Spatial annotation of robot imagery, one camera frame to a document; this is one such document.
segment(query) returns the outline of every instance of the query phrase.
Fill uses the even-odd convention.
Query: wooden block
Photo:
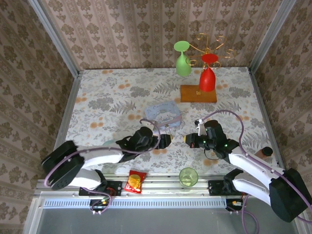
[[[198,85],[181,85],[181,102],[216,103],[215,89],[211,92],[199,90]]]

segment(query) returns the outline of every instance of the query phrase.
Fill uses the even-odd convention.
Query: table surface
[[[190,149],[183,136],[196,132],[194,121],[216,110],[236,112],[244,122],[242,145],[255,153],[271,143],[246,67],[215,70],[217,103],[180,103],[180,85],[198,85],[201,70],[193,68],[187,77],[176,74],[175,68],[115,69],[84,71],[66,140],[77,145],[102,145],[132,135],[145,117],[145,108],[174,100],[182,115],[182,124],[171,129],[174,138],[169,147],[154,150],[136,159],[117,164],[91,167],[106,174],[129,173],[130,169],[149,173],[179,173],[192,167],[199,174],[226,174],[234,166],[223,160],[209,160],[203,149]],[[238,140],[241,125],[231,114],[216,114],[228,138]],[[206,155],[215,158],[212,151]],[[274,154],[272,165],[276,165]]]

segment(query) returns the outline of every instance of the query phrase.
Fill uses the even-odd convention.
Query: red snack bag
[[[145,179],[145,177],[146,177],[145,172],[136,172],[136,171],[130,170],[129,178],[128,178],[128,181],[124,190],[135,193],[135,194],[140,194],[141,188],[142,188],[142,182]]]

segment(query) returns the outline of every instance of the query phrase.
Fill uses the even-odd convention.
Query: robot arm
[[[277,216],[286,222],[291,222],[307,209],[307,205],[301,197],[282,178],[256,161],[270,166],[267,162],[254,155],[246,155],[237,141],[227,139],[221,125],[216,120],[207,121],[204,125],[200,124],[200,121],[196,121],[195,124],[199,127],[199,133],[203,132],[203,129],[200,128],[204,127],[206,134],[187,135],[185,142],[191,148],[211,149],[219,159],[243,169],[234,169],[224,176],[225,190],[229,193],[239,191],[253,195],[270,205]],[[311,195],[298,171],[292,168],[288,170],[278,167],[271,168],[287,178],[309,203],[312,203]]]
[[[106,142],[103,146],[76,146],[73,141],[67,141],[55,149],[42,161],[46,174],[52,172],[48,182],[53,190],[62,189],[68,185],[94,190],[99,186],[105,190],[107,181],[99,170],[87,170],[87,167],[102,163],[122,163],[135,159],[141,152],[156,146],[157,136],[153,136],[148,127],[141,127],[133,136],[122,140]],[[160,135],[160,143],[156,149],[164,149],[171,143],[171,136]],[[70,157],[56,170],[58,163],[74,152],[79,152]]]

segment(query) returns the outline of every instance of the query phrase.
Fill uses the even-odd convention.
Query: black cap
[[[265,156],[271,156],[273,154],[273,150],[270,148],[270,147],[264,147],[262,149],[262,153],[265,155]]]

